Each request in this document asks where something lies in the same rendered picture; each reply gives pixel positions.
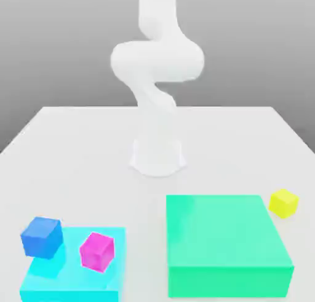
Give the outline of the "small magenta cube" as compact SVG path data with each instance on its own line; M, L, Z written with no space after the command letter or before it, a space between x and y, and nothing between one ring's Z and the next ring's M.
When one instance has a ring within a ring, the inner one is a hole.
M114 239L92 232L80 246L79 254L83 267L104 273L115 256Z

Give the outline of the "small yellow cube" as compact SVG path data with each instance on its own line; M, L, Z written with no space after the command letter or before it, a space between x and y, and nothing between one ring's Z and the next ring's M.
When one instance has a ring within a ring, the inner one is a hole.
M269 210L280 218L293 215L298 207L299 197L286 189L280 189L271 194Z

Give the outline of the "small blue cube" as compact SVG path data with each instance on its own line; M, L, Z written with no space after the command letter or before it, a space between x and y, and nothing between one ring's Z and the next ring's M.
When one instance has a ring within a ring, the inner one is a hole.
M61 221L34 217L20 237L26 256L52 259L63 243Z

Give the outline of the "large green box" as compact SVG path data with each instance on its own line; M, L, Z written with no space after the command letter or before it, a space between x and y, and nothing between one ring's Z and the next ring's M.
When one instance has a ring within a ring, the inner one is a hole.
M166 197L171 298L282 298L294 265L258 195Z

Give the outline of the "large cyan box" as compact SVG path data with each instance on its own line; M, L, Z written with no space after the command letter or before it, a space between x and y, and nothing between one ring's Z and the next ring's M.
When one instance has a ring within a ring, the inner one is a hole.
M22 302L121 302L126 229L64 227L63 244L50 260L34 258L20 287ZM81 264L79 247L92 232L114 239L114 258L97 272Z

